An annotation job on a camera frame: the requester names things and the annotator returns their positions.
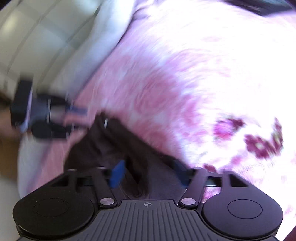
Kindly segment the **dark brown garment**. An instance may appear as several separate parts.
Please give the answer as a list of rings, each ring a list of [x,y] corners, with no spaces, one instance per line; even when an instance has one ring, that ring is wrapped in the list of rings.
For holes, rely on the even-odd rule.
[[[64,170],[102,167],[110,177],[120,160],[125,160],[125,176],[118,188],[127,198],[178,200],[184,194],[173,170],[177,159],[152,148],[105,113],[98,114],[85,136],[71,147]]]

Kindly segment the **grey striped quilt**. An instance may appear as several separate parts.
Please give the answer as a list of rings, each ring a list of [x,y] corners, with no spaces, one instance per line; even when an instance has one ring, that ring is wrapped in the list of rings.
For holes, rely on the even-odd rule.
[[[37,93],[67,95],[74,99],[119,43],[136,5],[136,1],[103,1],[86,40],[67,60],[54,80],[38,87]]]

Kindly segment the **pink rose blanket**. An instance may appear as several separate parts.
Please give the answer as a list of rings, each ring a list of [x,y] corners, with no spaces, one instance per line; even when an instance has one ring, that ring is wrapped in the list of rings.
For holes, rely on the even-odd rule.
[[[295,10],[143,2],[75,97],[191,167],[233,170],[295,216]]]

